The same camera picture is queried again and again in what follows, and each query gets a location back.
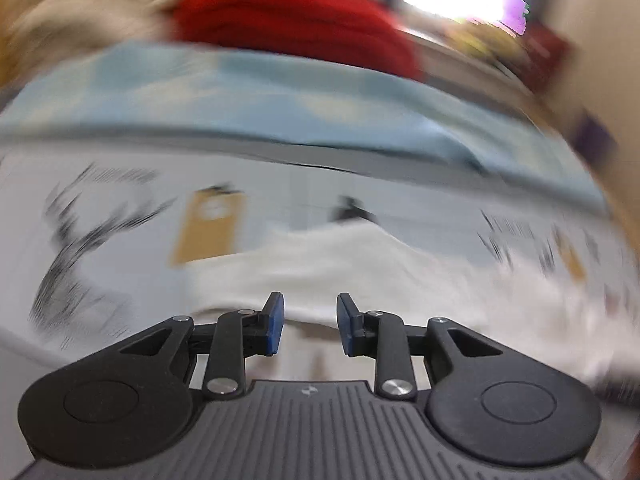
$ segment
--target white cloth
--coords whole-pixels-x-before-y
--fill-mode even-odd
[[[27,79],[65,59],[128,39],[167,40],[178,0],[9,0],[8,46]]]
[[[525,260],[514,260],[513,269],[478,269],[427,254],[370,222],[277,234],[256,251],[189,268],[198,322],[220,310],[259,310],[272,290],[284,294],[287,320],[295,323],[285,327],[280,361],[267,371],[254,369],[258,377],[372,378],[372,365],[340,357],[337,332],[319,326],[336,327],[340,292],[350,293],[361,311],[393,312],[406,324],[449,317],[589,384],[611,366],[640,374],[640,336],[630,321],[622,314],[607,317],[604,305],[578,286],[547,277]]]

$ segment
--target silver bolt head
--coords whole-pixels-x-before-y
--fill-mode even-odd
[[[402,379],[389,379],[382,383],[382,390],[389,395],[401,397],[403,395],[410,394],[414,390],[414,387],[411,383]]]
[[[207,382],[207,390],[212,394],[232,394],[238,389],[238,383],[228,377],[216,377]]]

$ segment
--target white towel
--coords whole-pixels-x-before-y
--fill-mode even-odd
[[[624,314],[607,317],[578,286],[524,259],[512,263],[478,269],[414,250],[371,222],[329,224],[190,263],[193,315],[205,322],[222,310],[259,310],[272,290],[281,291],[290,323],[278,357],[248,363],[263,378],[372,378],[372,362],[363,367],[340,356],[337,331],[326,328],[337,326],[340,292],[361,311],[393,312],[406,324],[448,317],[588,384],[612,366],[640,376],[640,336]],[[425,380],[420,372],[418,382]]]

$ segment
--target light blue towel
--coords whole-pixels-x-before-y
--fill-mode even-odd
[[[0,136],[241,136],[468,165],[604,210],[560,138],[421,83],[300,57],[120,44],[28,84]]]

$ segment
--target brown paper tag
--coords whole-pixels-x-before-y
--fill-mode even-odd
[[[582,283],[587,279],[587,272],[580,261],[577,251],[569,238],[558,228],[554,229],[554,238],[560,257],[574,283]]]
[[[244,199],[240,192],[215,187],[196,191],[186,209],[172,264],[232,254]]]

